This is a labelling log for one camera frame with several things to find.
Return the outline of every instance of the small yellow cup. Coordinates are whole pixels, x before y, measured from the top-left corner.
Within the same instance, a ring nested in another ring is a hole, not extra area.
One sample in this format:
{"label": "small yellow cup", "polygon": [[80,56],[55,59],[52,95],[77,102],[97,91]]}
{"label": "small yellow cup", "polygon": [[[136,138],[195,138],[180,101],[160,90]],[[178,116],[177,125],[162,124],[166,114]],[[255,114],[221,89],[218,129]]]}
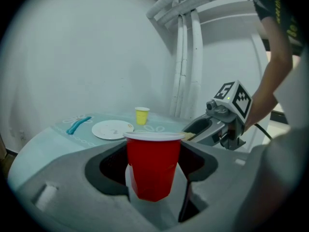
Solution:
{"label": "small yellow cup", "polygon": [[149,113],[149,108],[147,107],[136,107],[136,123],[138,125],[145,125],[147,122],[147,117]]}

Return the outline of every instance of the blue toothbrush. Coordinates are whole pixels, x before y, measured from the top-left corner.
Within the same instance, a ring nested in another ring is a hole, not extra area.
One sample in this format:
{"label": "blue toothbrush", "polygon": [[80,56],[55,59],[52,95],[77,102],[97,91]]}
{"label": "blue toothbrush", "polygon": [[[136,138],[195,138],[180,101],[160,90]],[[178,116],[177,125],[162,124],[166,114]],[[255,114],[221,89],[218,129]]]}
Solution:
{"label": "blue toothbrush", "polygon": [[83,124],[84,122],[86,122],[87,120],[91,119],[90,116],[86,117],[86,118],[83,118],[81,120],[78,120],[76,121],[72,126],[71,128],[67,129],[67,134],[68,135],[73,135],[74,132],[76,131],[76,129],[81,125]]}

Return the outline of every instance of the white pole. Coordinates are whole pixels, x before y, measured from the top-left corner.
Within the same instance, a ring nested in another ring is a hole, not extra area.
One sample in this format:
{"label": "white pole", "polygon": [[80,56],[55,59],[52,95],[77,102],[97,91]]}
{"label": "white pole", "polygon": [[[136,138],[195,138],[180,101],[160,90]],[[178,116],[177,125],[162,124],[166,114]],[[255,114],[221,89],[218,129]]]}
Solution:
{"label": "white pole", "polygon": [[203,39],[201,24],[199,21],[197,10],[191,12],[192,34],[193,34],[193,57],[191,85],[188,94],[186,118],[192,119],[196,113],[197,101],[200,95],[203,70]]}
{"label": "white pole", "polygon": [[185,15],[182,15],[183,18],[183,58],[182,58],[182,70],[179,83],[179,91],[176,105],[175,116],[179,117],[181,113],[182,103],[183,103],[183,94],[185,88],[185,79],[187,74],[187,59],[188,59],[188,31],[187,31],[187,21]]}
{"label": "white pole", "polygon": [[179,16],[178,17],[177,52],[176,52],[176,69],[175,69],[175,75],[174,75],[172,99],[171,99],[170,108],[169,108],[170,116],[175,116],[177,99],[178,99],[178,91],[179,91],[180,75],[182,71],[182,59],[183,59],[183,18]]}

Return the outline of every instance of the table surface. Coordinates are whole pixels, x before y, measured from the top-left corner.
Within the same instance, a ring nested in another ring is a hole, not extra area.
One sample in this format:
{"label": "table surface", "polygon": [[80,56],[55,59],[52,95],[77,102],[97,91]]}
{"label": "table surface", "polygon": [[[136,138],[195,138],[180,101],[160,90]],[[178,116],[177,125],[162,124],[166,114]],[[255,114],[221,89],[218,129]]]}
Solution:
{"label": "table surface", "polygon": [[[74,135],[67,135],[66,130],[82,118],[92,118],[78,127]],[[103,140],[91,132],[93,125],[104,120],[124,120],[134,126],[134,131],[149,132],[181,132],[189,123],[182,118],[169,117],[149,113],[146,125],[136,124],[135,113],[92,113],[64,119],[46,128],[32,138],[19,152],[8,175],[8,184],[13,191],[17,191],[28,179],[51,161],[63,155],[86,150],[98,145],[114,143],[120,140]]]}

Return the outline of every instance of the paper plate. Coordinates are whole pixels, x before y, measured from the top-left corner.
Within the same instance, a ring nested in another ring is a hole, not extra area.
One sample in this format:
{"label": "paper plate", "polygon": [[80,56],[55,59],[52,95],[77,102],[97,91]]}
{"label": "paper plate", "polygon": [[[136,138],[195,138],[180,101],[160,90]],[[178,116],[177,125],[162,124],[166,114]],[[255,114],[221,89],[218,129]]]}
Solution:
{"label": "paper plate", "polygon": [[132,132],[134,127],[122,120],[106,120],[95,124],[92,133],[101,139],[115,140],[124,138],[125,132]]}

